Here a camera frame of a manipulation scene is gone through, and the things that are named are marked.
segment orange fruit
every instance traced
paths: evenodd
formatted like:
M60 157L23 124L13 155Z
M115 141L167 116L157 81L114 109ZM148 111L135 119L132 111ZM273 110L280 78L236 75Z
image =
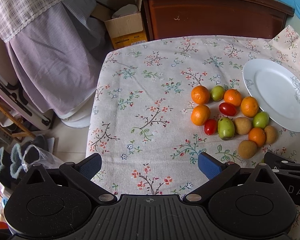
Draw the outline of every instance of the orange fruit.
M248 140L253 141L258 147L262 147L266 141L266 133L261 128L252 128L248 135Z
M241 112L246 117L254 117L259 110L258 102L253 97L246 97L241 102Z
M204 105L209 102L209 90L204 86L197 86L191 91L191 98L196 104Z
M210 118L210 109L206 105L198 105L192 110L191 121L198 126L204 125L204 123Z
M225 92L223 97L224 101L233 105L233 106L240 106L242 97L238 90L236 89L229 89Z

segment red cherry tomato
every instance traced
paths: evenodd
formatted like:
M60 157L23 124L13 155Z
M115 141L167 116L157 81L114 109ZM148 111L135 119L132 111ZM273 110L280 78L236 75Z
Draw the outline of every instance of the red cherry tomato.
M227 116L235 116L237 114L235 107L229 103L221 103L219 110L222 114Z
M217 121L214 119L209 119L204 123L204 133L206 135L212 135L217 130Z

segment wooden cabinet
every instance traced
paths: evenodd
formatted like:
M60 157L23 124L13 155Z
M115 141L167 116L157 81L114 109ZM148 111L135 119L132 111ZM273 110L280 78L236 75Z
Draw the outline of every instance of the wooden cabinet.
M143 0L150 40L230 35L272 39L293 9L277 0Z

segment open cardboard box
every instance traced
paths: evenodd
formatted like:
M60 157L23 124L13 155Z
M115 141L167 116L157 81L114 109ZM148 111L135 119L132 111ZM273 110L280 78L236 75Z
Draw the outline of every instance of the open cardboard box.
M127 4L135 4L139 9L137 13L116 19L111 19L114 10L101 4L97 4L91 13L91 16L105 23L114 49L148 41L140 12L141 2L142 0L109 0L108 3L114 10L118 10Z

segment brown kiwi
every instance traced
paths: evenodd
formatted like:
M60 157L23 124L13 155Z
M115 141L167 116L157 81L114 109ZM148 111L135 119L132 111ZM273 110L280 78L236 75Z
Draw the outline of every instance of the brown kiwi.
M277 132L276 128L274 128L271 125L268 125L266 128L264 128L264 131L266 134L265 144L272 144L277 140L278 132Z
M242 141L238 146L238 153L243 159L252 158L257 152L257 145L253 141Z
M234 119L233 123L235 132L240 135L249 133L252 128L252 123L250 119L246 117L238 117Z

